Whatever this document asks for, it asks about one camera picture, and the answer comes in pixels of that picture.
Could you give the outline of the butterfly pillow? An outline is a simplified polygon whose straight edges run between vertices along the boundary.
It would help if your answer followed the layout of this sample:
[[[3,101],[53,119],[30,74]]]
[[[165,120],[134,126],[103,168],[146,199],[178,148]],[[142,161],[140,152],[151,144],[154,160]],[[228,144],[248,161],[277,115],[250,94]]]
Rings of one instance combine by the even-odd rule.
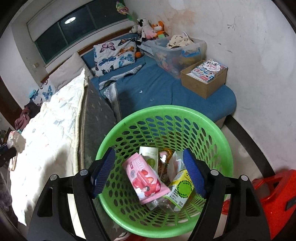
[[[136,39],[112,40],[93,46],[96,77],[106,75],[118,68],[135,63],[137,51]]]
[[[45,80],[37,90],[33,90],[30,95],[30,102],[41,107],[44,102],[49,102],[51,97],[57,92],[57,88],[50,80]]]

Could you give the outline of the green plastic mesh trash basket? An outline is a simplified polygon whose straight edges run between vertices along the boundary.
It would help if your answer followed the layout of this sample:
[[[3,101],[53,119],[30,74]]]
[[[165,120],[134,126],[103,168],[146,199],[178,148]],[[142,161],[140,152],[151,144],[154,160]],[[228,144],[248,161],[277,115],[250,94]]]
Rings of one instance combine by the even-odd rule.
[[[233,157],[229,144],[217,125],[205,115],[175,105],[160,105],[139,110],[115,125],[101,143],[97,157],[108,148],[115,161],[104,190],[98,199],[109,217],[125,230],[148,238],[171,238],[191,232],[205,200],[192,193],[179,212],[160,208],[150,210],[140,204],[122,164],[141,147],[157,148],[168,154],[166,163],[157,161],[158,174],[169,183],[177,172],[181,152],[188,148],[210,169],[227,177],[233,175]]]

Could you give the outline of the cow plush toy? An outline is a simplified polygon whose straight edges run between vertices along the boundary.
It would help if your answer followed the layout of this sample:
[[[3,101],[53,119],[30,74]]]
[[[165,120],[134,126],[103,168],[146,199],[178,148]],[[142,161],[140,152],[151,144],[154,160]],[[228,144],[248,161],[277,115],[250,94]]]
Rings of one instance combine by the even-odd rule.
[[[145,37],[144,29],[143,27],[146,25],[150,25],[149,22],[145,18],[141,18],[137,20],[137,25],[134,25],[132,29],[129,31],[129,33],[138,34],[138,44],[140,45],[142,42],[145,42],[147,39]]]

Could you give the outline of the blue bed sheet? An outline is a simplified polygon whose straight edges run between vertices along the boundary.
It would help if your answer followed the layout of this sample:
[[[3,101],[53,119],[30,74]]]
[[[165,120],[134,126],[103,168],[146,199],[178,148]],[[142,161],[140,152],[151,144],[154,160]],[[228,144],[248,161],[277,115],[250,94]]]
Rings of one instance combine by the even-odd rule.
[[[217,122],[236,109],[234,92],[222,85],[204,99],[188,90],[147,55],[121,68],[104,71],[92,83],[107,101],[118,120],[156,105],[178,105],[196,110]]]

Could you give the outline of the red plastic stool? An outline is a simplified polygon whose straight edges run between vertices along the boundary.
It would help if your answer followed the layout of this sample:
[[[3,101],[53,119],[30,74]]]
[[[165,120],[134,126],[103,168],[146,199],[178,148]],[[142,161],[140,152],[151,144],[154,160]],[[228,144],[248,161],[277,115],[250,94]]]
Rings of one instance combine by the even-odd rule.
[[[265,187],[269,194],[259,198],[273,240],[292,221],[295,213],[295,170],[286,170],[274,176],[254,179],[254,190]]]

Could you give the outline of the orange fox plush toy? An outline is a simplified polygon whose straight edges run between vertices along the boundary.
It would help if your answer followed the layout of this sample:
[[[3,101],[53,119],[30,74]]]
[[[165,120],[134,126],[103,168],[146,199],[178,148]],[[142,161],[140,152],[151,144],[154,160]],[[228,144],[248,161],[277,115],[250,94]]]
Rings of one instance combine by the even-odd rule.
[[[165,27],[162,21],[158,21],[157,24],[152,24],[152,28],[156,33],[154,39],[168,37],[169,35],[165,31]]]

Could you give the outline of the pink pig plush toy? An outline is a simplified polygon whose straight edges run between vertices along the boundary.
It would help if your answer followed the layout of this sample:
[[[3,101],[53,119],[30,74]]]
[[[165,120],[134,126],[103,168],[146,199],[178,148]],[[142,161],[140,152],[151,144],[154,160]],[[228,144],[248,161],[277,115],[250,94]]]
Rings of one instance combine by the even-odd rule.
[[[154,29],[150,25],[144,26],[143,29],[144,29],[145,37],[147,40],[151,40],[157,37],[157,33],[154,31]]]

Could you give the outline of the brown cardboard box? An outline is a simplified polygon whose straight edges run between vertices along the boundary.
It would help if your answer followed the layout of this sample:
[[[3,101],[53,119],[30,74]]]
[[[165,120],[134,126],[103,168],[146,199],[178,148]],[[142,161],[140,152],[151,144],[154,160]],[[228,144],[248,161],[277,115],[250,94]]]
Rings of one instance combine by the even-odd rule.
[[[202,60],[181,71],[182,85],[207,99],[226,83],[228,67],[214,59]]]

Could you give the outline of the pink snack wrapper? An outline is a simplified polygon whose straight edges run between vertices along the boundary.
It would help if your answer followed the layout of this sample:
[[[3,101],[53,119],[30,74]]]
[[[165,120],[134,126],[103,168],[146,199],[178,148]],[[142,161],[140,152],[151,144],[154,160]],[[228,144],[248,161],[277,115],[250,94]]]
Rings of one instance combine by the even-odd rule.
[[[122,164],[135,190],[141,205],[156,200],[170,192],[158,174],[145,161],[142,155],[135,153]]]

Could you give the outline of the orange peel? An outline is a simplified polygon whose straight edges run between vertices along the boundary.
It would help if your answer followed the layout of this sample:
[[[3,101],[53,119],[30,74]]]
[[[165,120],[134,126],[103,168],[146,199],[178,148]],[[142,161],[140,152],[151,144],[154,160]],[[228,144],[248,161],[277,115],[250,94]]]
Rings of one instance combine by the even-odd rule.
[[[163,148],[159,152],[158,175],[166,185],[170,183],[167,168],[172,155],[173,151],[169,148]]]

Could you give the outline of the butterfly pillow left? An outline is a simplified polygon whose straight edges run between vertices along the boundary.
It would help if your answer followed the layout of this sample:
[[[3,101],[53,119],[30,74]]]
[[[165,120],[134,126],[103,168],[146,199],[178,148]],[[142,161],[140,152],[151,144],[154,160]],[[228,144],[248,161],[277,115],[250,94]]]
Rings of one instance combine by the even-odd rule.
[[[41,107],[44,102],[49,102],[51,97],[57,92],[57,88],[50,80],[45,80],[37,90],[33,90],[30,95],[30,102]]]

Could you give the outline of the dark clothes pile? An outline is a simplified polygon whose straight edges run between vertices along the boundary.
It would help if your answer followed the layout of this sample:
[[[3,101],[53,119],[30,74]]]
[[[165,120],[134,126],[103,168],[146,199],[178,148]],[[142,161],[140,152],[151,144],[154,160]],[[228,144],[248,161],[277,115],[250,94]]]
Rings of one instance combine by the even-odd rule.
[[[36,105],[34,102],[29,102],[27,105],[25,105],[20,117],[15,120],[15,129],[17,131],[23,131],[29,121],[40,112],[40,109],[41,107]]]

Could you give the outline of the colourful picture book in box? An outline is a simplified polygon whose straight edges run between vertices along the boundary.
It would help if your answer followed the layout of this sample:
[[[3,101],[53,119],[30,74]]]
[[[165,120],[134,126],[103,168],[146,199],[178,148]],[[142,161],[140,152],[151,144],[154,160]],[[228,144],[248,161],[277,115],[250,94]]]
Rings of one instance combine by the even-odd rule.
[[[216,60],[208,59],[192,69],[187,75],[208,84],[225,70],[228,70],[226,65]]]

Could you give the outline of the white paper cup green logo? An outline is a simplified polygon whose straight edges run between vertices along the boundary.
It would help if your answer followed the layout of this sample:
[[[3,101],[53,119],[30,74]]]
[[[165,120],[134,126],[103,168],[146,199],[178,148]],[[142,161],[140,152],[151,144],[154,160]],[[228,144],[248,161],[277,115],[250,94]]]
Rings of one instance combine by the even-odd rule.
[[[139,154],[142,155],[145,161],[158,173],[159,149],[156,147],[140,146]]]

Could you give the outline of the grey star-pattern mattress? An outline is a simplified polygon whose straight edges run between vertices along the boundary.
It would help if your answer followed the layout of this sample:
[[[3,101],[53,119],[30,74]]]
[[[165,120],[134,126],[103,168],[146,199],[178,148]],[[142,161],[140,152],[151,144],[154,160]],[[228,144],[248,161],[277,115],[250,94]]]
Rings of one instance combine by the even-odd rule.
[[[79,117],[78,169],[87,169],[108,132],[116,125],[116,118],[109,104],[88,81],[84,89]]]

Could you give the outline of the butterfly pillow right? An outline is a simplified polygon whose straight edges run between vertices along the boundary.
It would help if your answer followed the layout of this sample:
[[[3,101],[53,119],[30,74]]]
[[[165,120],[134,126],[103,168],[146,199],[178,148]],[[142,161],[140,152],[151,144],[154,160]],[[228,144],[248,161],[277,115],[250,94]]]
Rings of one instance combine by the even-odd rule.
[[[118,68],[135,63],[137,51],[136,39],[112,40],[93,46],[96,77],[106,75]]]

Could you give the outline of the clear plastic storage bin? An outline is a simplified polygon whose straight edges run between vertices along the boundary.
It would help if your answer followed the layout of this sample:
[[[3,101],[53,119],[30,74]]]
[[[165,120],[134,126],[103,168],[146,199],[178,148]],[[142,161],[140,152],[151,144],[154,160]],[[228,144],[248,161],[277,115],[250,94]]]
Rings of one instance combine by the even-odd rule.
[[[181,71],[205,58],[207,44],[203,40],[192,39],[193,44],[169,49],[167,44],[171,36],[143,42],[139,48],[151,54],[160,68],[175,78],[180,78]]]

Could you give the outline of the grey plain pillow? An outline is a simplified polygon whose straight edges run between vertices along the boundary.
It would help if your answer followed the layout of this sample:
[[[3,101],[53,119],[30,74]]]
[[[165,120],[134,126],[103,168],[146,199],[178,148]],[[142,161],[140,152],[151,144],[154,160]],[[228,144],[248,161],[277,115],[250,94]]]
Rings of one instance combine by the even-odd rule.
[[[59,90],[71,82],[74,78],[79,76],[83,69],[89,79],[94,77],[80,55],[75,52],[49,76],[49,81],[53,84],[56,90]]]

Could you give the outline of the dark window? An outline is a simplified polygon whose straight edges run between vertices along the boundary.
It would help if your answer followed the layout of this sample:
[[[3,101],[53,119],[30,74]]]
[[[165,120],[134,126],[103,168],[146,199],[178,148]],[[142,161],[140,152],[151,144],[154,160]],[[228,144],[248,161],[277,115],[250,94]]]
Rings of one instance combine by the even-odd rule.
[[[126,17],[117,12],[116,1],[91,1],[55,20],[35,45],[47,64],[83,37]]]

